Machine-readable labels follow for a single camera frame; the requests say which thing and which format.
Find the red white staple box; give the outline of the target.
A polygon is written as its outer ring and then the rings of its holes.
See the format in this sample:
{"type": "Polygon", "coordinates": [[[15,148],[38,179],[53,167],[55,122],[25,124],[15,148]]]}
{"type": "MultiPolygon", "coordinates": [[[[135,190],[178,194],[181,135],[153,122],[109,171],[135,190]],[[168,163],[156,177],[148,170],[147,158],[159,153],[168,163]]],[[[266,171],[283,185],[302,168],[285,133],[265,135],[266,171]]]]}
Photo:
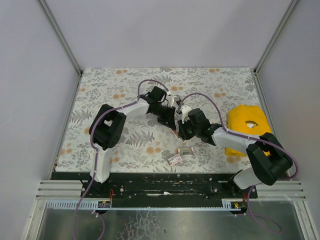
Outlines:
{"type": "Polygon", "coordinates": [[[182,157],[179,154],[176,154],[170,157],[167,161],[170,166],[174,166],[182,161],[182,157]]]}

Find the small pink white stapler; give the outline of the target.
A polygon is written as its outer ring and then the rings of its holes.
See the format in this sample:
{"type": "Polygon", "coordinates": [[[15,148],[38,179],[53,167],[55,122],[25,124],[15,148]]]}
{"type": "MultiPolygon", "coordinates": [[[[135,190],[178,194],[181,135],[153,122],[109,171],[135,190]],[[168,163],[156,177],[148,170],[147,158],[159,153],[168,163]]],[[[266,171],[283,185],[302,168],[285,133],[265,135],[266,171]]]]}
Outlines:
{"type": "Polygon", "coordinates": [[[178,128],[177,129],[173,129],[172,132],[177,138],[179,138],[179,129],[178,128]]]}

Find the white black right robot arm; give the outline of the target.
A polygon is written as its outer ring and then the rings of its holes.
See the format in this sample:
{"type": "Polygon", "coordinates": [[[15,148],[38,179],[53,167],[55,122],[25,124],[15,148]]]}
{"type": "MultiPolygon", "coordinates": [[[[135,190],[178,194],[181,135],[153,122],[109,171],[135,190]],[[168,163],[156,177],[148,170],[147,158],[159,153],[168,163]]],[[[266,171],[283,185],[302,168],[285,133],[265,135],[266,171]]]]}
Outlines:
{"type": "Polygon", "coordinates": [[[211,124],[208,119],[177,121],[178,136],[183,140],[193,137],[212,146],[234,149],[249,158],[250,167],[233,177],[235,185],[244,190],[258,184],[272,186],[293,166],[293,159],[271,133],[248,135],[211,124]]]}

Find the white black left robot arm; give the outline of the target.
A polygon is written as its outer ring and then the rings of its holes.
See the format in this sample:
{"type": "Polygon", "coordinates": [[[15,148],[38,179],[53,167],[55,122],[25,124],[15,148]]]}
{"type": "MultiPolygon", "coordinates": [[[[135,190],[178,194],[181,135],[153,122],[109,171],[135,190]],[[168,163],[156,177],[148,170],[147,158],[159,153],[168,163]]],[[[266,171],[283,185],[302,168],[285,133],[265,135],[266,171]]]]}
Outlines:
{"type": "Polygon", "coordinates": [[[104,183],[110,176],[110,158],[123,133],[126,121],[138,116],[153,114],[157,121],[175,131],[175,107],[163,105],[169,102],[170,93],[142,94],[132,103],[112,107],[102,105],[90,129],[90,144],[95,150],[94,162],[90,172],[91,178],[97,183],[104,183]]]}

